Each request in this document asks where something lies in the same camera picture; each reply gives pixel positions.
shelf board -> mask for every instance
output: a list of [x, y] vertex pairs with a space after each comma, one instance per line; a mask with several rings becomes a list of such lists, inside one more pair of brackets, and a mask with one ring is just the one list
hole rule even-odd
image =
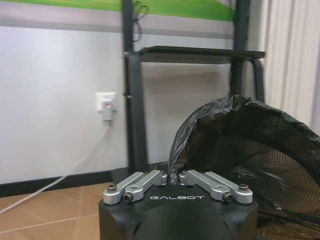
[[152, 46], [140, 51], [141, 61], [149, 63], [230, 64], [265, 57], [263, 51], [229, 50], [214, 48]]

mesh bag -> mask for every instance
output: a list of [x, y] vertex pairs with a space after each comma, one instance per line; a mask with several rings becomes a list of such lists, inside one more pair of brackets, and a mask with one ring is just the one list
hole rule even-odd
[[171, 184], [189, 169], [248, 184], [266, 239], [320, 239], [320, 137], [283, 111], [242, 96], [212, 101], [177, 131], [168, 168]]

hex bolt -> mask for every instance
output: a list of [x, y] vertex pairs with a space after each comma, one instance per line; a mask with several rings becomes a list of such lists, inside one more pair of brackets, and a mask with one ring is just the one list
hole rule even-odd
[[115, 185], [114, 183], [111, 183], [108, 186], [107, 191], [108, 191], [108, 193], [114, 193], [115, 191], [117, 191], [117, 185]]
[[123, 200], [126, 204], [131, 203], [133, 199], [134, 199], [134, 196], [131, 193], [126, 193], [123, 195]]
[[222, 199], [226, 202], [226, 203], [230, 203], [233, 199], [232, 194], [230, 192], [225, 192], [222, 196]]
[[240, 184], [239, 185], [239, 191], [246, 192], [249, 190], [249, 186], [247, 184]]

white power cable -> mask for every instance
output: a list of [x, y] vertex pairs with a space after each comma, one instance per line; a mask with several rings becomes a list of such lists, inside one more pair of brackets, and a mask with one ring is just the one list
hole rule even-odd
[[73, 167], [71, 168], [71, 170], [69, 170], [67, 173], [65, 173], [62, 177], [58, 178], [57, 180], [55, 180], [54, 182], [50, 183], [47, 186], [44, 186], [43, 188], [39, 189], [38, 191], [35, 191], [34, 193], [30, 194], [29, 196], [26, 196], [25, 198], [15, 202], [14, 204], [2, 209], [0, 211], [0, 215], [4, 214], [5, 212], [9, 211], [10, 209], [13, 209], [14, 207], [18, 206], [19, 204], [33, 198], [34, 196], [38, 195], [39, 193], [47, 190], [48, 188], [51, 188], [52, 186], [56, 185], [57, 183], [61, 182], [62, 180], [64, 180], [67, 176], [69, 176], [80, 164], [82, 164], [83, 162], [85, 162], [87, 160], [87, 158], [90, 156], [90, 154], [93, 152], [93, 150], [95, 149], [95, 147], [97, 146], [97, 144], [103, 139], [103, 137], [106, 135], [107, 131], [108, 131], [109, 127], [107, 127], [102, 135], [94, 142], [94, 144], [92, 145], [92, 147], [90, 148], [90, 151], [88, 151], [88, 153], [79, 161], [77, 162], [75, 165], [73, 165]]

beige floor tile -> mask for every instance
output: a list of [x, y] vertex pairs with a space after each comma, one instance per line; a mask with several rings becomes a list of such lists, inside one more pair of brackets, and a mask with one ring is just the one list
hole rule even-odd
[[24, 212], [18, 207], [0, 215], [0, 232], [26, 226], [43, 224], [46, 221], [34, 214]]
[[109, 184], [97, 184], [81, 187], [80, 215], [86, 216], [98, 213], [98, 203], [103, 198], [103, 192]]
[[72, 219], [0, 232], [0, 240], [72, 240], [76, 223], [76, 219]]
[[99, 240], [98, 215], [0, 232], [0, 240]]
[[[107, 187], [108, 184], [103, 183], [42, 192], [0, 215], [0, 232], [97, 214], [98, 203]], [[0, 209], [26, 196], [0, 198]]]
[[[46, 191], [0, 215], [0, 232], [79, 216], [80, 187]], [[26, 195], [0, 198], [4, 209]]]
[[74, 240], [99, 240], [99, 216], [91, 215], [76, 220]]

